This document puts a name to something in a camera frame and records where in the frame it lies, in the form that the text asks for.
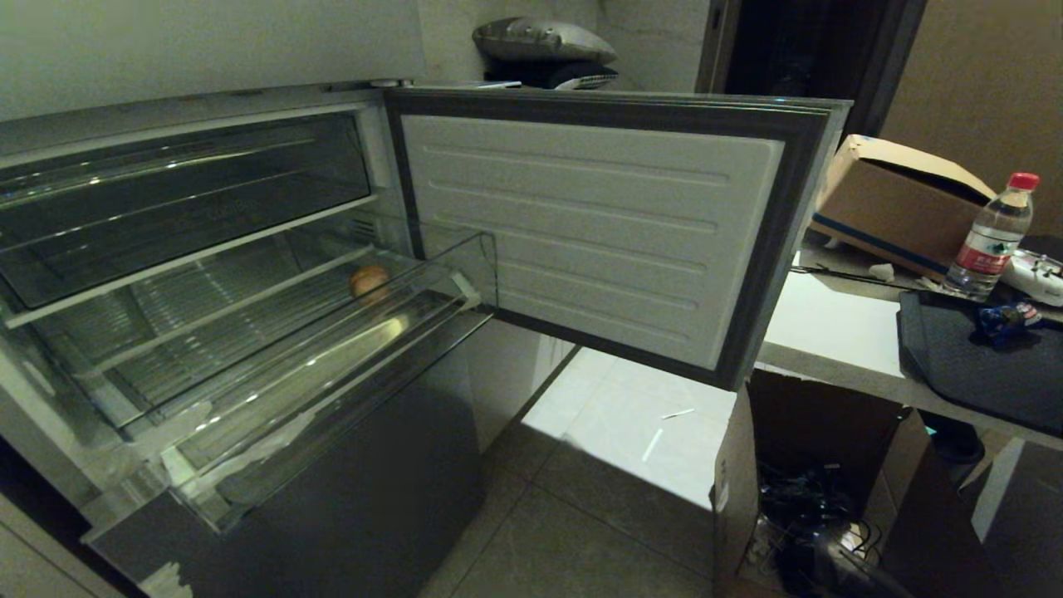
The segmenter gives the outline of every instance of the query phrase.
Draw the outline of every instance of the black mat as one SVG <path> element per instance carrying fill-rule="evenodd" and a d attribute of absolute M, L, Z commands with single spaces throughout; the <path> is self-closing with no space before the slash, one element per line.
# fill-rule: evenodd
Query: black mat
<path fill-rule="evenodd" d="M 901 357 L 946 400 L 1063 438 L 1063 328 L 1049 323 L 994 347 L 976 334 L 980 307 L 901 293 Z"/>

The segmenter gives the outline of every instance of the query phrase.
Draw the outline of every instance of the bottle label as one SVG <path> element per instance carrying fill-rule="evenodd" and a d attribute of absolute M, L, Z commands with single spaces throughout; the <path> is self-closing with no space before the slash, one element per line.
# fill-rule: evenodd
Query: bottle label
<path fill-rule="evenodd" d="M 963 249 L 956 256 L 956 262 L 979 273 L 999 274 L 1003 272 L 1016 246 L 1018 243 L 1015 241 L 1000 240 L 971 230 L 967 240 L 963 241 Z"/>

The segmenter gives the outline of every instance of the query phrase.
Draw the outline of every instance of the cardboard box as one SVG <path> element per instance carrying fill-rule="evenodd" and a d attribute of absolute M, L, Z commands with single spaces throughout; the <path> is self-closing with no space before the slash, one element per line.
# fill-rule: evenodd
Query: cardboard box
<path fill-rule="evenodd" d="M 838 464 L 859 516 L 882 531 L 870 559 L 911 595 L 1003 595 L 914 410 L 758 371 L 739 393 L 716 459 L 718 598 L 786 596 L 753 542 L 763 463 Z"/>
<path fill-rule="evenodd" d="M 982 205 L 996 193 L 958 164 L 849 135 L 816 199 L 813 229 L 942 279 Z"/>

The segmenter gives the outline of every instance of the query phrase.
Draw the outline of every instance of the white table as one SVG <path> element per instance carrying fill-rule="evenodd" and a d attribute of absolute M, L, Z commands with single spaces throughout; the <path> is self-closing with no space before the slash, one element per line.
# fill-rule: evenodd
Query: white table
<path fill-rule="evenodd" d="M 1063 439 L 950 404 L 906 377 L 897 340 L 899 310 L 894 302 L 838 291 L 814 274 L 791 272 L 758 361 L 1063 450 Z"/>

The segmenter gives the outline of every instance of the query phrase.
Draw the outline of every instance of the cushion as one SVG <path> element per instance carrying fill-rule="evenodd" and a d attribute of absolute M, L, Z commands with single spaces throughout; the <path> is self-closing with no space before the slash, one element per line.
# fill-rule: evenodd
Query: cushion
<path fill-rule="evenodd" d="M 591 61 L 608 64 L 617 52 L 605 39 L 561 21 L 512 17 L 476 28 L 476 47 L 500 61 Z"/>

